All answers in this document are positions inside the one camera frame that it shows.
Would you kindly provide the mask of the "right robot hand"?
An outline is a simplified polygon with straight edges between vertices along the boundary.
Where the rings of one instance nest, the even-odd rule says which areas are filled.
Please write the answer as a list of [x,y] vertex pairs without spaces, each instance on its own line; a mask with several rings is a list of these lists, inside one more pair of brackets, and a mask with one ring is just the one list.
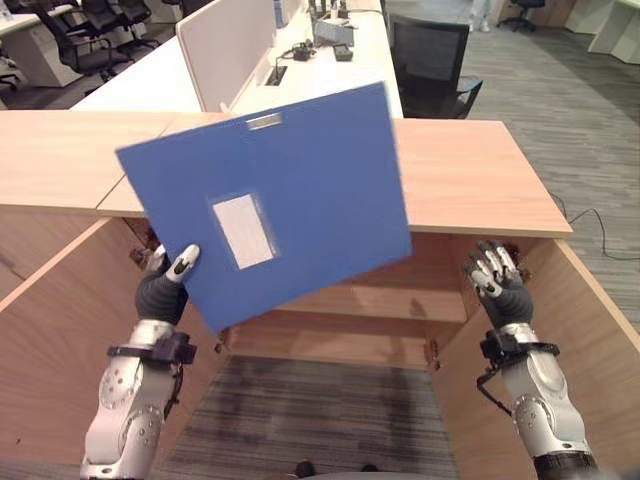
[[496,240],[480,240],[463,272],[474,288],[491,325],[498,330],[511,324],[531,324],[532,297],[525,287],[516,258]]

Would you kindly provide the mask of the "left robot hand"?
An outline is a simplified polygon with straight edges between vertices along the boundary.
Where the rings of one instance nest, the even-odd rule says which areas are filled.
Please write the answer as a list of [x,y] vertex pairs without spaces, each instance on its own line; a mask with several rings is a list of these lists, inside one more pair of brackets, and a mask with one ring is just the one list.
[[188,245],[173,261],[162,245],[152,253],[134,299],[140,320],[157,320],[173,326],[180,322],[189,298],[184,282],[200,253],[197,244]]

